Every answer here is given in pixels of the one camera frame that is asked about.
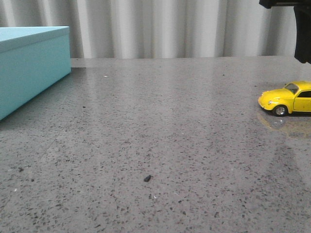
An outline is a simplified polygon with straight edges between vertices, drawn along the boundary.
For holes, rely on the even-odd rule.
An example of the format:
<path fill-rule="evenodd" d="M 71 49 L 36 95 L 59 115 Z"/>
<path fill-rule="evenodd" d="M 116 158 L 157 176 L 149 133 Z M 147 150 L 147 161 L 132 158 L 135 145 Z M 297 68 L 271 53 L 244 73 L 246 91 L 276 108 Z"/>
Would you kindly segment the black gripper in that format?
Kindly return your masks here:
<path fill-rule="evenodd" d="M 259 0 L 266 9 L 294 6 L 296 47 L 294 57 L 301 63 L 311 63 L 311 0 Z"/>

